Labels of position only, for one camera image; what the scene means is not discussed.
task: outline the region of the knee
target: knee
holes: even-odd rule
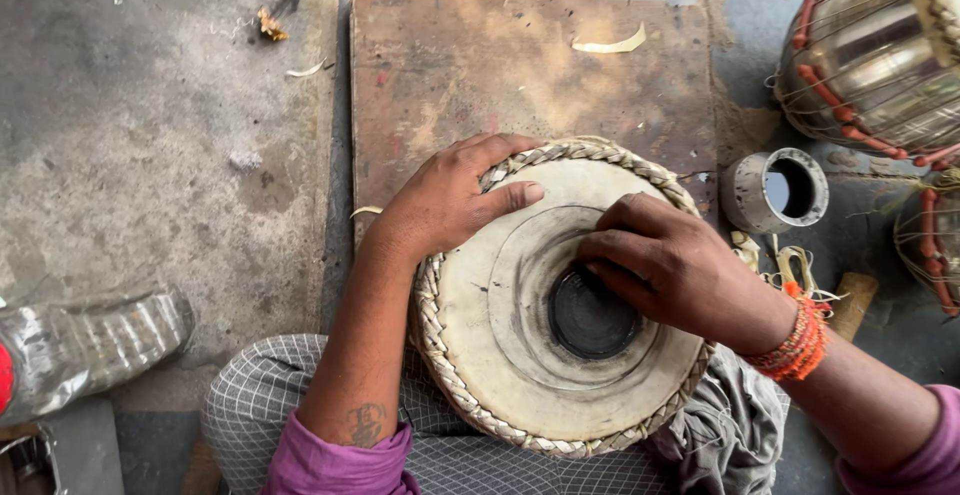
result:
[[[306,394],[326,344],[325,335],[300,333],[249,345],[210,383],[202,422],[283,422]]]

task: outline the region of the orange thread bracelet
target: orange thread bracelet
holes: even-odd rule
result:
[[[828,339],[824,312],[831,306],[805,297],[797,281],[787,281],[783,290],[797,301],[797,321],[793,331],[773,351],[744,356],[744,360],[774,381],[802,381],[826,354]]]

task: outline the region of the wooden board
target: wooden board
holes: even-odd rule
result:
[[[386,206],[420,165],[482,131],[598,135],[715,199],[707,23],[659,0],[354,0],[354,203]],[[630,53],[580,43],[647,40]],[[355,219],[356,242],[373,217]]]

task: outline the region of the braided rim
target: braided rim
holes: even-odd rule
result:
[[[933,27],[941,32],[943,41],[950,47],[950,56],[960,61],[960,25],[951,0],[929,1],[926,10],[933,17]]]
[[[525,167],[559,159],[603,160],[609,164],[618,165],[648,180],[680,210],[691,216],[700,217],[693,198],[677,183],[676,174],[601,137],[555,140],[545,146],[508,157],[487,170],[481,177],[481,191],[486,193],[508,174],[516,173]],[[622,450],[639,440],[646,439],[687,403],[701,375],[707,370],[711,355],[714,354],[714,343],[705,340],[679,389],[652,416],[633,427],[618,430],[594,440],[555,440],[536,436],[534,433],[511,426],[481,406],[457,375],[456,366],[447,358],[448,349],[440,336],[444,327],[437,318],[440,311],[437,305],[439,295],[437,284],[440,281],[440,268],[443,261],[444,254],[428,256],[416,270],[411,340],[423,356],[431,376],[467,423],[481,432],[509,441],[520,448],[546,456],[589,458]]]

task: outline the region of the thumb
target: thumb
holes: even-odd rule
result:
[[[485,224],[516,212],[544,198],[545,190],[537,182],[513,182],[477,197]]]
[[[604,285],[613,294],[623,298],[640,310],[643,317],[653,318],[659,314],[657,297],[649,285],[640,276],[630,270],[602,258],[594,258],[583,263],[587,270],[603,280]]]

